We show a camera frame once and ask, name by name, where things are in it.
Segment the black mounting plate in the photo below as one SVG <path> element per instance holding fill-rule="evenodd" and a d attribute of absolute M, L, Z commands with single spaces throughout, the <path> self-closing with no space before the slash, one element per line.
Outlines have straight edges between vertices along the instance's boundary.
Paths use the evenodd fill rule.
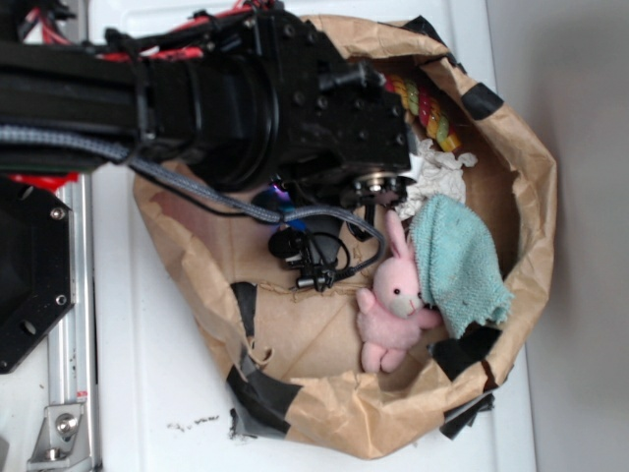
<path fill-rule="evenodd" d="M 72 212 L 50 192 L 0 177 L 0 374 L 74 304 Z"/>

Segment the green cloth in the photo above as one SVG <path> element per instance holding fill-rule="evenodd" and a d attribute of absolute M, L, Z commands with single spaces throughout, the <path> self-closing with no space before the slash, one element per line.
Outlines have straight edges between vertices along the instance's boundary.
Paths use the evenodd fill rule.
<path fill-rule="evenodd" d="M 502 323 L 513 295 L 502 281 L 498 256 L 483 221 L 444 195 L 430 198 L 413 217 L 410 236 L 422 298 L 436 306 L 452 337 L 471 323 Z"/>

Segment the pink stuffed bunny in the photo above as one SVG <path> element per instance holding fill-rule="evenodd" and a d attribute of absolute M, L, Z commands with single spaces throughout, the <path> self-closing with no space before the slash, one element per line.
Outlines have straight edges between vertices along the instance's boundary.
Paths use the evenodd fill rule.
<path fill-rule="evenodd" d="M 393 257 L 376 270 L 373 290 L 361 288 L 356 293 L 358 329 L 364 341 L 361 357 L 368 373 L 397 369 L 406 351 L 419 342 L 422 329 L 443 322 L 438 311 L 424 308 L 414 251 L 395 211 L 386 213 L 385 225 Z"/>

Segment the paper bag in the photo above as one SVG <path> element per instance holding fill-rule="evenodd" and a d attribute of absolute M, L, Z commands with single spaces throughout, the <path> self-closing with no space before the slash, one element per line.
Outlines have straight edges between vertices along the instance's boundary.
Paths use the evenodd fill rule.
<path fill-rule="evenodd" d="M 422 19 L 403 28 L 333 16 L 308 20 L 347 59 L 369 58 L 384 74 L 426 83 L 442 100 L 465 151 L 479 159 L 464 175 L 467 205 L 489 228 L 515 295 L 508 321 L 456 341 L 443 327 L 431 330 L 398 371 L 365 374 L 355 293 L 370 285 L 373 267 L 323 293 L 292 291 L 295 273 L 266 248 L 274 226 L 209 214 L 142 179 L 135 195 L 245 431 L 375 458 L 438 427 L 454 436 L 505 382 L 548 297 L 555 162 Z M 183 165 L 177 170 L 188 172 Z M 375 225 L 383 227 L 381 211 Z M 352 258 L 374 253 L 375 242 L 346 233 L 341 238 Z"/>

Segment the screw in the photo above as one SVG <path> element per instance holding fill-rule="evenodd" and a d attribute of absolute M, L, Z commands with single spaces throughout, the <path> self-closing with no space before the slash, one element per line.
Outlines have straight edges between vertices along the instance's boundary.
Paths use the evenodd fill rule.
<path fill-rule="evenodd" d="M 55 425 L 59 434 L 64 438 L 68 438 L 77 431 L 79 420 L 70 413 L 64 413 L 57 418 Z"/>
<path fill-rule="evenodd" d="M 306 96 L 301 91 L 293 93 L 293 103 L 298 106 L 304 106 L 306 103 Z"/>
<path fill-rule="evenodd" d="M 286 25 L 284 29 L 282 30 L 282 33 L 284 34 L 284 37 L 287 39 L 295 37 L 295 27 L 293 27 L 292 25 Z"/>
<path fill-rule="evenodd" d="M 50 217 L 57 221 L 61 221 L 62 219 L 64 219 L 66 217 L 66 214 L 66 211 L 60 206 L 53 208 L 50 211 Z"/>
<path fill-rule="evenodd" d="M 315 31 L 311 31 L 306 36 L 306 43 L 309 45 L 314 45 L 318 41 L 318 35 Z"/>
<path fill-rule="evenodd" d="M 325 110 L 327 108 L 327 104 L 327 98 L 325 98 L 323 95 L 316 99 L 316 107 L 319 110 Z"/>

